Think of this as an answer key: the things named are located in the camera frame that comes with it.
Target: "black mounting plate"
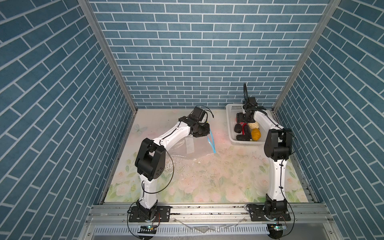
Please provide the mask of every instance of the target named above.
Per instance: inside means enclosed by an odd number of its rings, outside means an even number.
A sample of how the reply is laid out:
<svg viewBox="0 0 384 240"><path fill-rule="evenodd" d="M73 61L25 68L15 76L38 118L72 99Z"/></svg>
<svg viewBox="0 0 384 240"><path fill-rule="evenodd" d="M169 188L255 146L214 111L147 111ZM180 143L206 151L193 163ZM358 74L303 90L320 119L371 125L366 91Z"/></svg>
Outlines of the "black mounting plate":
<svg viewBox="0 0 384 240"><path fill-rule="evenodd" d="M170 206L157 206L154 223L159 222L158 213L160 213L160 222L169 222ZM131 208L131 214L128 220L129 222L145 222L145 219L139 218L137 206Z"/></svg>
<svg viewBox="0 0 384 240"><path fill-rule="evenodd" d="M140 229L140 231L137 233L137 235L139 236L140 239L143 239L143 240L150 240L151 238L153 238L155 236L157 232L157 228L153 229L153 230L149 230L149 229ZM145 234L153 234L153 236L143 236L143 235L140 235L141 233L145 233Z"/></svg>
<svg viewBox="0 0 384 240"><path fill-rule="evenodd" d="M248 204L248 210L249 215L251 217L251 221L253 222L260 222L260 221L270 221L270 219L266 218L264 214L264 206L263 205L257 205L257 204ZM289 214L280 212L278 214L275 214L275 218L280 218L281 221L290 221L291 216Z"/></svg>

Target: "floral tabletop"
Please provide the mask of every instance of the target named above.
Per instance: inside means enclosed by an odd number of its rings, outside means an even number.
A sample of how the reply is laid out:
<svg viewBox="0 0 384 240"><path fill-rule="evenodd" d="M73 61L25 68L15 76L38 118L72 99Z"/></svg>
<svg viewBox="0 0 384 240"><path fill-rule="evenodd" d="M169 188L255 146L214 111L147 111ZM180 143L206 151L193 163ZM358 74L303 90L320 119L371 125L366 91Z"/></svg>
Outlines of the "floral tabletop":
<svg viewBox="0 0 384 240"><path fill-rule="evenodd" d="M214 137L216 153L205 148L198 158L180 156L173 148L172 182L157 194L159 202L264 202L269 185L269 162L263 146L234 146L230 143L225 110L213 110L208 118ZM189 109L140 109L125 144L105 202L134 202L140 195L140 179L135 159L144 138L153 139L170 128L178 118L187 116ZM157 182L162 189L172 175L172 163ZM289 202L308 202L290 160L286 167L285 192Z"/></svg>

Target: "white robot arm segment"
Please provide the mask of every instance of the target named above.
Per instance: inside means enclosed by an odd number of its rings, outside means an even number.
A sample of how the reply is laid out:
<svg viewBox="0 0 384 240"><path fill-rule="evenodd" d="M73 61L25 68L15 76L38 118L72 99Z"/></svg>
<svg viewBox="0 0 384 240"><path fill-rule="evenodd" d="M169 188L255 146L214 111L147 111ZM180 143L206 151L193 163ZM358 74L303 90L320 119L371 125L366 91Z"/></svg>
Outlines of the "white robot arm segment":
<svg viewBox="0 0 384 240"><path fill-rule="evenodd" d="M277 129L277 130L283 129L283 126L281 126L278 122L276 122L272 117L265 115L261 111L255 111L253 118L257 120L260 126L267 126L269 129ZM285 196L285 190L284 190L285 160L275 161L270 157L268 158L268 160L270 163L268 196L271 199L282 201L284 200L284 196Z"/></svg>
<svg viewBox="0 0 384 240"><path fill-rule="evenodd" d="M189 134L194 137L208 135L209 123L202 122L206 114L206 111L195 107L187 117L179 118L176 125L166 133L153 140L146 138L142 141L135 161L142 184L140 199L137 202L141 219L152 220L156 213L156 193L159 192L156 192L156 183L164 171L167 149Z"/></svg>

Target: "yellow ball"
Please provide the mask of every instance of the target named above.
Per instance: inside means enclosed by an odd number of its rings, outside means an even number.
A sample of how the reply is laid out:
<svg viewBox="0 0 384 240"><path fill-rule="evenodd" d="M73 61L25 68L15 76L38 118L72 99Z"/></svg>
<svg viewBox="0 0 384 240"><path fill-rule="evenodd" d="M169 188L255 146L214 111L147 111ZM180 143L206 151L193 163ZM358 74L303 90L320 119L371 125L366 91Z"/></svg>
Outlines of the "yellow ball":
<svg viewBox="0 0 384 240"><path fill-rule="evenodd" d="M248 126L250 129L259 128L259 123L258 122L250 122L250 123L248 123Z"/></svg>
<svg viewBox="0 0 384 240"><path fill-rule="evenodd" d="M257 141L261 138L262 134L258 128L252 129L251 131L252 140Z"/></svg>

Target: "blue strap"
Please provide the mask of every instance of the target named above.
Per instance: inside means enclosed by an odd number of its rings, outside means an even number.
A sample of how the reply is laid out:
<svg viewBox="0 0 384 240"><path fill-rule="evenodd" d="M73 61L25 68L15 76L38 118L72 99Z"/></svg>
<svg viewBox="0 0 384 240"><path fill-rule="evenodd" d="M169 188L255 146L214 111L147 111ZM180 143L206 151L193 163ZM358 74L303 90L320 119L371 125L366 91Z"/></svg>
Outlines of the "blue strap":
<svg viewBox="0 0 384 240"><path fill-rule="evenodd" d="M207 136L207 138L208 138L208 142L209 142L209 144L211 145L212 150L214 151L214 153L216 153L216 149L215 149L215 140L214 140L214 136L212 135L212 131L211 131L211 129L209 129L209 132L211 133L212 142L211 142L211 140L209 139L209 136Z"/></svg>

